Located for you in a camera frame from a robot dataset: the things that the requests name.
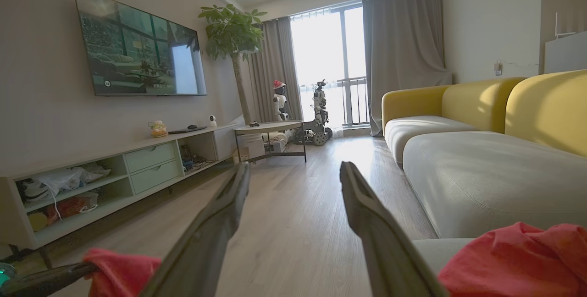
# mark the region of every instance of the tv stand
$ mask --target tv stand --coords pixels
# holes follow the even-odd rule
[[[20,257],[21,249],[40,249],[79,228],[230,159],[237,148],[233,132],[236,127],[237,124],[208,127],[194,132],[151,138],[64,159],[58,163],[51,161],[27,166],[27,170],[21,172],[2,173],[0,174],[0,243],[10,245],[13,253],[16,252],[14,256]],[[184,172],[180,153],[182,146],[187,147],[192,155],[206,159],[207,164]],[[17,182],[88,163],[100,164],[111,169],[111,173],[75,190],[60,191],[55,198],[59,202],[86,191],[94,191],[99,194],[98,207],[88,213],[63,218],[34,232],[28,215],[52,205],[53,198],[23,203],[17,189]],[[46,254],[43,254],[45,262],[50,266]]]

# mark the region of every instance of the red hat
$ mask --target red hat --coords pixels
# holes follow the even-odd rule
[[[280,82],[279,80],[276,80],[273,82],[273,90],[276,90],[278,88],[283,88],[285,86],[284,82]]]

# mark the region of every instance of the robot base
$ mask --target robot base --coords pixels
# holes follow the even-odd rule
[[[298,144],[301,144],[302,138],[305,138],[306,143],[323,146],[332,138],[332,129],[325,128],[323,124],[319,124],[315,120],[304,122],[304,127],[296,132],[294,138]]]

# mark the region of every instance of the gray curtain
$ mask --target gray curtain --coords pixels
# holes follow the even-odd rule
[[[262,51],[251,55],[249,68],[253,86],[253,101],[261,122],[275,121],[273,115],[273,81],[281,80],[287,85],[289,117],[301,120],[302,107],[298,78],[295,73],[294,43],[289,17],[264,22],[261,29],[265,34]]]
[[[363,0],[371,135],[390,91],[452,84],[444,68],[442,0]]]

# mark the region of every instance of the tabletop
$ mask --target tabletop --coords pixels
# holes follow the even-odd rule
[[[259,123],[259,126],[244,126],[240,128],[235,128],[234,131],[239,136],[243,134],[275,132],[289,130],[290,128],[301,127],[303,123],[304,122],[300,120],[273,121],[270,123]]]

